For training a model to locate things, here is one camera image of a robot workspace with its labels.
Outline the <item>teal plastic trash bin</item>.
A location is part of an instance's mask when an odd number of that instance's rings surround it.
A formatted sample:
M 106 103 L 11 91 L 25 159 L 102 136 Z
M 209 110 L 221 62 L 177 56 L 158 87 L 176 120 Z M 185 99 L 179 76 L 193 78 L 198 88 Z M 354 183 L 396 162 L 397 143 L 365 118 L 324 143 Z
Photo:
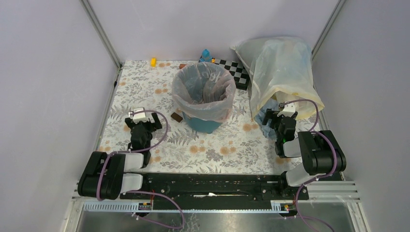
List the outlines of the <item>teal plastic trash bin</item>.
M 212 133 L 232 108 L 232 79 L 222 71 L 180 71 L 173 80 L 174 102 L 187 124 L 198 132 Z

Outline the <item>pink plastic trash bag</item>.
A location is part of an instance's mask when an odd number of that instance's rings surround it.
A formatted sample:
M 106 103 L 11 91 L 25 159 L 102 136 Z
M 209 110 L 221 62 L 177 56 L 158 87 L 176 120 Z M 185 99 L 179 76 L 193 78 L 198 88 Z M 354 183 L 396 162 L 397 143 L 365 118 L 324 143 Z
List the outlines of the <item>pink plastic trash bag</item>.
M 233 110 L 236 84 L 224 67 L 198 62 L 184 66 L 173 77 L 174 107 L 205 121 L 223 123 Z

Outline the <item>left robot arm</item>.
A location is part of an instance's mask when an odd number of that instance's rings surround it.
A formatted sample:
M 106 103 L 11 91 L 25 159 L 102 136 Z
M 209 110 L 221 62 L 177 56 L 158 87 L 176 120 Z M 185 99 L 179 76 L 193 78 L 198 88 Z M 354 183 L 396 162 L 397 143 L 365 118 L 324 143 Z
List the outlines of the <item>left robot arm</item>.
M 86 167 L 77 184 L 77 192 L 83 197 L 93 197 L 99 201 L 115 200 L 120 194 L 132 191 L 139 199 L 149 195 L 150 186 L 142 181 L 135 169 L 147 167 L 151 158 L 153 132 L 168 129 L 168 124 L 162 125 L 160 112 L 145 109 L 129 112 L 125 124 L 130 129 L 130 142 L 125 151 L 106 153 L 94 151 L 91 153 Z

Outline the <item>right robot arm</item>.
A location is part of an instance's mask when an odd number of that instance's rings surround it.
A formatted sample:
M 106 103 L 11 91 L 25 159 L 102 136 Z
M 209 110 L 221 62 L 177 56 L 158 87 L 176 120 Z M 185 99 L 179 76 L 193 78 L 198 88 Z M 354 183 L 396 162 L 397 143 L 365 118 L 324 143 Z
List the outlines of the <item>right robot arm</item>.
M 278 195 L 289 199 L 296 187 L 346 169 L 346 157 L 330 130 L 300 131 L 295 136 L 297 112 L 267 109 L 262 124 L 276 134 L 275 150 L 280 158 L 301 158 L 302 163 L 280 175 Z

